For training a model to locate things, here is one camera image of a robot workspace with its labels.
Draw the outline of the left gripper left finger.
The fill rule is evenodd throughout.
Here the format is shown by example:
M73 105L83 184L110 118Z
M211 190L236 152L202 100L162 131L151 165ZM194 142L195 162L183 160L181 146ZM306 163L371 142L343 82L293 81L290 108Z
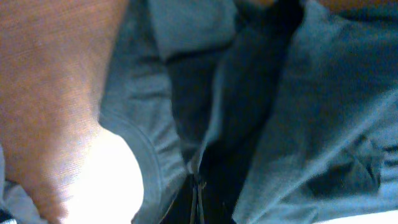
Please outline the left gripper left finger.
M160 224L195 224L196 207L197 183L188 175Z

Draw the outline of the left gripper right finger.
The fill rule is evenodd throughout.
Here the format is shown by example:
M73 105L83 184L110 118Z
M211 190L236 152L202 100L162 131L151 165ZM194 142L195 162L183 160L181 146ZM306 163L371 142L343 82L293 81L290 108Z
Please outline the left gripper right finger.
M215 189L206 182L197 185L197 224L235 224Z

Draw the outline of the dark green t-shirt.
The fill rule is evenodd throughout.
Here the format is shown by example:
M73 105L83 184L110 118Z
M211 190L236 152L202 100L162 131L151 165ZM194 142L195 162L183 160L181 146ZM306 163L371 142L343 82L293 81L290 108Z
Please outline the dark green t-shirt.
M396 1L2 1L1 222L397 210Z

